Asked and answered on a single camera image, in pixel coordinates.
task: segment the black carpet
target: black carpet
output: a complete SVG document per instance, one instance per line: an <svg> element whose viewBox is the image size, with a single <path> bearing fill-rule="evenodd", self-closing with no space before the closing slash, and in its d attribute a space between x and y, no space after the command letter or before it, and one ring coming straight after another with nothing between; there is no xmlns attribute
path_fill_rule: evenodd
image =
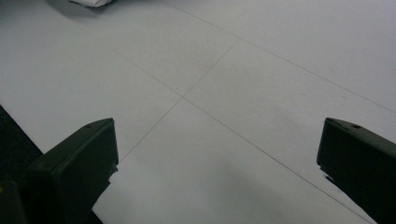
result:
<svg viewBox="0 0 396 224"><path fill-rule="evenodd" d="M43 153L0 106L0 180L22 179L23 171ZM91 212L85 224L102 224Z"/></svg>

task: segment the white plastic bag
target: white plastic bag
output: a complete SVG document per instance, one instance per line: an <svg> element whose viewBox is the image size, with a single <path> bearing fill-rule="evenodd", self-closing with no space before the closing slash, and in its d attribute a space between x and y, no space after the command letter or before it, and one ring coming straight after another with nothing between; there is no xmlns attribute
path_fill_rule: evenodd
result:
<svg viewBox="0 0 396 224"><path fill-rule="evenodd" d="M101 7L112 0L69 0L69 2L79 3L85 7Z"/></svg>

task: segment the crumpled white paper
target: crumpled white paper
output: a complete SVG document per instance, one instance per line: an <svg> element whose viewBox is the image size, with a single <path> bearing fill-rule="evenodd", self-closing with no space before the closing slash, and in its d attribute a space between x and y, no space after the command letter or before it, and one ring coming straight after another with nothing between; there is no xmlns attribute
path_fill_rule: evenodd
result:
<svg viewBox="0 0 396 224"><path fill-rule="evenodd" d="M112 0L69 0L69 2L79 3L86 7L101 7Z"/></svg>

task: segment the white tile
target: white tile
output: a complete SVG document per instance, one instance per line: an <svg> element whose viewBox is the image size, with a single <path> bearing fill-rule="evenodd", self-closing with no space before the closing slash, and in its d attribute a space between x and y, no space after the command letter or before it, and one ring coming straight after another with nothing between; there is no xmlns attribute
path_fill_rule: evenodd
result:
<svg viewBox="0 0 396 224"><path fill-rule="evenodd" d="M161 1L119 0L103 11L65 1L51 4L180 94L192 87L237 39Z"/></svg>
<svg viewBox="0 0 396 224"><path fill-rule="evenodd" d="M43 152L111 117L122 158L180 99L48 5L1 5L0 104Z"/></svg>
<svg viewBox="0 0 396 224"><path fill-rule="evenodd" d="M187 99L341 203L364 214L316 165L327 117L396 142L396 114L239 42Z"/></svg>
<svg viewBox="0 0 396 224"><path fill-rule="evenodd" d="M396 2L164 0L396 111Z"/></svg>
<svg viewBox="0 0 396 224"><path fill-rule="evenodd" d="M119 166L104 223L364 223L182 100Z"/></svg>

